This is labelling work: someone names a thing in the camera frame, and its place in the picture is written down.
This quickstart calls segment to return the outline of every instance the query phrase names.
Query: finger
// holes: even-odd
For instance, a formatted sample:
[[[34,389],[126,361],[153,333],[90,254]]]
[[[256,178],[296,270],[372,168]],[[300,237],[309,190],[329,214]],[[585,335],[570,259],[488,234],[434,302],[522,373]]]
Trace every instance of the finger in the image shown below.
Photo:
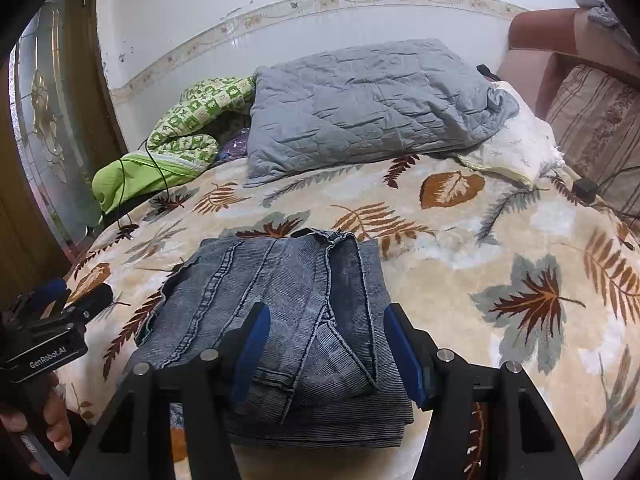
[[[52,388],[55,388],[56,386],[58,386],[60,384],[60,379],[55,374],[55,372],[51,372],[48,375],[48,379],[49,379],[49,386],[51,386]]]
[[[59,422],[55,426],[49,426],[47,428],[47,438],[54,444],[59,442],[66,436],[71,434],[71,427],[68,422]]]
[[[4,428],[11,433],[20,433],[27,429],[27,419],[20,412],[0,413],[0,420]]]
[[[61,438],[59,441],[54,442],[53,445],[56,447],[58,451],[64,451],[65,449],[69,449],[71,446],[71,432],[68,435]]]
[[[44,416],[44,420],[50,426],[54,426],[62,420],[67,420],[65,403],[53,390],[50,392],[49,398],[44,405],[42,415]]]
[[[35,460],[29,464],[29,467],[34,473],[38,473],[39,475],[46,475],[42,466],[38,464]]]

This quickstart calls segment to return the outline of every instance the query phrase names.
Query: screw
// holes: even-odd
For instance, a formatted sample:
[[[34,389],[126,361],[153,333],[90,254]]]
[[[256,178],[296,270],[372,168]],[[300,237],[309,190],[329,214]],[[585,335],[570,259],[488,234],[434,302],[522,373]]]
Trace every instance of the screw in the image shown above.
[[[522,371],[522,365],[517,361],[507,361],[506,367],[512,374],[517,374]]]
[[[200,358],[203,361],[215,361],[218,358],[218,351],[213,348],[207,348],[200,352]]]
[[[453,361],[453,359],[456,357],[453,351],[449,350],[448,348],[441,348],[440,350],[438,350],[438,353],[436,355],[438,356],[438,359],[446,363]]]
[[[133,367],[133,373],[136,375],[144,375],[149,371],[149,363],[138,363]]]

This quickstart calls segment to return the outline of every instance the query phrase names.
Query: white pillow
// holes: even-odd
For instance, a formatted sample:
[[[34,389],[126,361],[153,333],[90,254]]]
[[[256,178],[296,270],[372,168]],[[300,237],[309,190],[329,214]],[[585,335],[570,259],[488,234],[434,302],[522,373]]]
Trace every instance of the white pillow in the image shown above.
[[[564,165],[553,130],[537,118],[522,97],[506,81],[492,83],[506,90],[520,105],[520,113],[507,119],[504,127],[458,160],[479,171],[493,171],[523,183],[531,189],[540,176]]]

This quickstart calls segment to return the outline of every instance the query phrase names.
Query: decorative wall border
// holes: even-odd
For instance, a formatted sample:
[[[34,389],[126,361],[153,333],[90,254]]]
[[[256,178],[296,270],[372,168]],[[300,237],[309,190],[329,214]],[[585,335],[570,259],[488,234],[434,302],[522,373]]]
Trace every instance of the decorative wall border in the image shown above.
[[[274,23],[332,10],[396,5],[449,7],[479,12],[504,20],[512,20],[527,10],[500,0],[284,0],[230,18],[185,41],[146,67],[123,87],[111,90],[111,99],[114,105],[126,102],[164,74],[220,43],[234,40]]]

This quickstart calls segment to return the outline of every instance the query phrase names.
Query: pillow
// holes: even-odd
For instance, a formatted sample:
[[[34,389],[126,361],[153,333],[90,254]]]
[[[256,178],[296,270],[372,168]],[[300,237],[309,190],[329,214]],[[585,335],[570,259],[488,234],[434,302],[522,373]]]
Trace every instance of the pillow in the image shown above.
[[[551,126],[534,115],[509,83],[499,81],[492,85],[513,95],[520,113],[507,119],[493,137],[457,155],[458,160],[473,170],[493,171],[530,189],[547,171],[562,167],[562,153],[556,147]]]
[[[566,163],[601,183],[622,168],[640,164],[640,93],[583,64],[562,83],[546,116]],[[622,173],[600,196],[623,213],[640,213],[640,171]]]
[[[255,73],[245,187],[335,164],[464,150],[518,113],[439,40],[356,46]]]
[[[207,134],[192,134],[224,112],[246,108],[254,91],[254,80],[250,77],[214,78],[196,83],[182,92],[178,104],[158,121],[148,137],[147,147],[155,153],[171,155],[182,152],[189,144],[190,149],[198,152],[198,160],[206,158],[212,162],[218,143]]]

